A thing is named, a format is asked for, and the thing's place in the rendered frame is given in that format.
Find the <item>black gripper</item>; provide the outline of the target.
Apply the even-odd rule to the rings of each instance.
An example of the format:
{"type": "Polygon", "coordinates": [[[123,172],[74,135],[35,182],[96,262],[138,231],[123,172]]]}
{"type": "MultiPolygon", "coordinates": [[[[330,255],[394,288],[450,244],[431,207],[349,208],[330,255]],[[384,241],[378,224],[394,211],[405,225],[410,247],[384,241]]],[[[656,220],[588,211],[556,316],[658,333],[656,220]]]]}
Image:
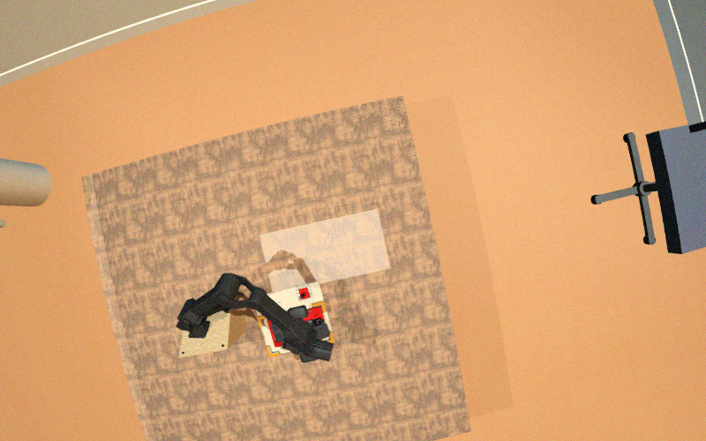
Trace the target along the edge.
{"type": "MultiPolygon", "coordinates": [[[[303,304],[303,305],[296,306],[296,307],[289,308],[289,309],[288,309],[288,313],[289,313],[293,318],[301,318],[301,319],[304,319],[304,318],[308,318],[308,317],[309,317],[308,311],[307,311],[307,308],[306,308],[306,305],[304,305],[304,304],[303,304]]],[[[300,359],[301,359],[301,362],[302,362],[302,363],[307,363],[307,362],[311,362],[311,361],[315,361],[315,360],[317,361],[317,360],[318,360],[318,359],[316,359],[316,358],[310,357],[311,355],[308,355],[308,354],[305,354],[305,353],[303,353],[303,354],[301,354],[301,355],[299,355],[299,356],[300,356],[300,359]]]]}

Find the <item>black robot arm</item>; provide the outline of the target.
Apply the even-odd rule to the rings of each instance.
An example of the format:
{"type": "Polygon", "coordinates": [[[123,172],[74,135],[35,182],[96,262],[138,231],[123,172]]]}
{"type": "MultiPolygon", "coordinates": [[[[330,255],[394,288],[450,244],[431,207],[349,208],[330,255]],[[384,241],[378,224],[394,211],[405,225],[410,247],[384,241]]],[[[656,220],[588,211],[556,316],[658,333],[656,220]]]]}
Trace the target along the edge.
{"type": "Polygon", "coordinates": [[[210,321],[203,317],[218,304],[231,309],[257,310],[282,330],[282,348],[295,355],[305,353],[322,361],[330,361],[334,343],[323,341],[331,335],[325,319],[316,318],[310,325],[301,318],[293,318],[266,294],[265,289],[254,286],[246,277],[235,273],[224,273],[215,286],[199,299],[188,299],[177,317],[176,327],[189,332],[189,338],[206,338],[210,321]],[[241,285],[252,293],[249,299],[234,301],[241,285]]]}

